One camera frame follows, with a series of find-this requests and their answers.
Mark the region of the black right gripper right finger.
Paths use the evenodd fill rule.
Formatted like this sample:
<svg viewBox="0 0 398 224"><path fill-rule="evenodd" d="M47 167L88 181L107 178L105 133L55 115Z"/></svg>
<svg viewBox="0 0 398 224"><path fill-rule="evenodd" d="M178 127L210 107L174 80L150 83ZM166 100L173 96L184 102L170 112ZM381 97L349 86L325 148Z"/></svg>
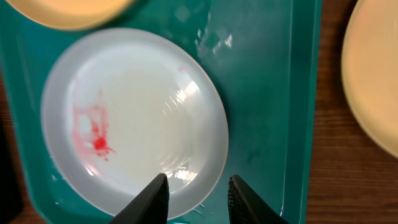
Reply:
<svg viewBox="0 0 398 224"><path fill-rule="evenodd" d="M288 224L238 175L229 178L230 224Z"/></svg>

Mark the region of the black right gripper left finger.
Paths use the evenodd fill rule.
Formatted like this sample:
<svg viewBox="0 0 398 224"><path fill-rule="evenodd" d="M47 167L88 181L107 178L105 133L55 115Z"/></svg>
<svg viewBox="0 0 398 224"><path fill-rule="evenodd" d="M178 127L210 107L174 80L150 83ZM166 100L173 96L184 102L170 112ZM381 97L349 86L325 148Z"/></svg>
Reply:
<svg viewBox="0 0 398 224"><path fill-rule="evenodd" d="M167 176L158 174L109 224L166 224L169 197Z"/></svg>

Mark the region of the light blue plate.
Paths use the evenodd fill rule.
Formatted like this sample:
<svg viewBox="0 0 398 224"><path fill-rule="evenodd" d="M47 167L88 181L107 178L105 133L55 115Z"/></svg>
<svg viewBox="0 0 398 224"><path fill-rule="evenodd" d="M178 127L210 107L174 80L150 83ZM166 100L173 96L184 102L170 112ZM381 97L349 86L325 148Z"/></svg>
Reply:
<svg viewBox="0 0 398 224"><path fill-rule="evenodd" d="M206 72L153 33L112 28L84 36L54 63L41 125L69 186L117 215L159 174L169 182L168 217L211 194L228 155L228 123Z"/></svg>

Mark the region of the yellow plate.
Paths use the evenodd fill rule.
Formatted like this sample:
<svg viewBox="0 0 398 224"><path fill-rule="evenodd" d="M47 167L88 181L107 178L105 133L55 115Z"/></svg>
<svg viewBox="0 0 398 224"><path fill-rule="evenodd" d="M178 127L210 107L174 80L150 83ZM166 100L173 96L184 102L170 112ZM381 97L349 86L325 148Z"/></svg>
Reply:
<svg viewBox="0 0 398 224"><path fill-rule="evenodd" d="M348 105L363 131L397 156L397 0L358 1L341 53Z"/></svg>
<svg viewBox="0 0 398 224"><path fill-rule="evenodd" d="M85 30L114 19L135 0L6 0L26 18L58 30Z"/></svg>

